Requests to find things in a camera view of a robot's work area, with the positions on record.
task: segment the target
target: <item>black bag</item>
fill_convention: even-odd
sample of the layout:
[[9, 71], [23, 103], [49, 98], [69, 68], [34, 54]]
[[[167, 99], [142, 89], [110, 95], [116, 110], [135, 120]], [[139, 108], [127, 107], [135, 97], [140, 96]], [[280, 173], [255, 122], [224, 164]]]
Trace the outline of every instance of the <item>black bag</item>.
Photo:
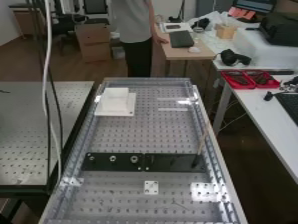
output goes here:
[[269, 44], [298, 47], [298, 13], [271, 13], [260, 22]]
[[194, 27], [200, 27], [203, 29], [206, 29], [207, 25], [210, 23], [210, 20], [207, 18], [198, 20], [198, 22], [194, 23], [194, 25], [191, 26], [191, 28]]

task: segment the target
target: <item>black mounting plate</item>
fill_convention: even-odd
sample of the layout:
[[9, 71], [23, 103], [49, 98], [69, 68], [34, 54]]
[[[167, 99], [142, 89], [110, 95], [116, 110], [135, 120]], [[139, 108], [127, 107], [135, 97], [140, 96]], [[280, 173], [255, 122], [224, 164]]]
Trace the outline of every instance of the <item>black mounting plate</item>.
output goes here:
[[191, 167], [194, 158], [194, 154], [144, 154], [144, 171], [204, 173], [202, 156], [198, 156], [196, 165]]
[[[138, 162], [131, 163], [132, 156], [138, 157]], [[143, 154], [140, 153], [86, 153], [82, 171], [142, 171]]]
[[194, 154], [86, 153], [82, 171], [204, 173], [202, 156]]

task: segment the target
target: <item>transparent acrylic enclosure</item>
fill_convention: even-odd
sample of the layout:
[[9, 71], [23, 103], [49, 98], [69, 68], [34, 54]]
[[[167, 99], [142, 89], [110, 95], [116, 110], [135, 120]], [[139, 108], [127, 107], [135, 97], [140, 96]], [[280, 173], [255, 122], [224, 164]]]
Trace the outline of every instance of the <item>transparent acrylic enclosure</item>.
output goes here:
[[93, 104], [43, 223], [239, 223], [208, 136], [202, 172], [81, 170], [86, 153], [195, 155], [206, 126], [188, 79], [106, 79], [98, 95], [106, 87], [135, 92], [135, 114], [94, 117]]

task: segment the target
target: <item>person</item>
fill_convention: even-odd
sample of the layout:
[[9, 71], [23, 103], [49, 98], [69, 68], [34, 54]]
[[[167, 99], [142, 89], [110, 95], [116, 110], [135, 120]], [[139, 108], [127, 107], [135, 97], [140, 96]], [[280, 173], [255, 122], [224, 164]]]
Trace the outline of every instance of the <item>person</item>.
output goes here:
[[128, 77], [150, 77], [152, 41], [167, 43], [154, 28], [151, 0], [111, 0]]

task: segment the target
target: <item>cardboard box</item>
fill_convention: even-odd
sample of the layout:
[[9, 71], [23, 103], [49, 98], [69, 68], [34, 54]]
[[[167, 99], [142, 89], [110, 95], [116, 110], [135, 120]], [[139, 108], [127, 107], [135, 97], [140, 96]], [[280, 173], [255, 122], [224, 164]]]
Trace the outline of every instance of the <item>cardboard box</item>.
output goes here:
[[224, 26], [220, 24], [215, 25], [215, 30], [216, 30], [216, 36], [220, 39], [232, 39], [236, 27], [234, 26]]
[[81, 46], [82, 60], [85, 62], [110, 60], [108, 43], [85, 44]]
[[85, 62], [110, 60], [110, 33], [105, 24], [83, 24], [75, 29]]

